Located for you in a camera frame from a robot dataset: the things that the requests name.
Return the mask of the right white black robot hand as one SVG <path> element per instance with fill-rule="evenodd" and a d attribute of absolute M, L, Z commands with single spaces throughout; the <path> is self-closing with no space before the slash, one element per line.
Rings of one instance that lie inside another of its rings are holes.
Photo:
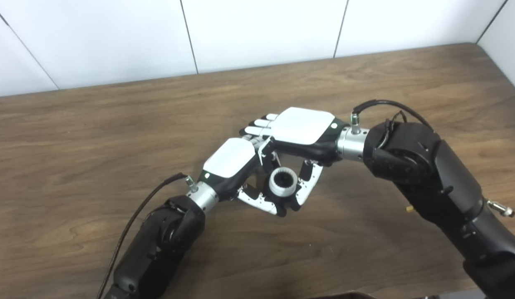
<path fill-rule="evenodd" d="M 267 114 L 239 131 L 242 138 L 271 140 L 280 168 L 267 174 L 263 189 L 284 208 L 298 211 L 317 184 L 323 168 L 351 151 L 344 140 L 350 125 L 329 112 L 291 107 Z"/>

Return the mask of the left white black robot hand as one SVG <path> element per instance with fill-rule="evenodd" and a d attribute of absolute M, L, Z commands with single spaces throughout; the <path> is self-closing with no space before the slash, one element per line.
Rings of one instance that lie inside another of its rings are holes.
<path fill-rule="evenodd" d="M 284 217 L 286 208 L 278 201 L 246 184 L 259 167 L 270 174 L 280 166 L 273 141 L 229 138 L 204 163 L 197 190 L 188 195 L 205 213 L 216 203 L 240 199 L 262 211 Z"/>

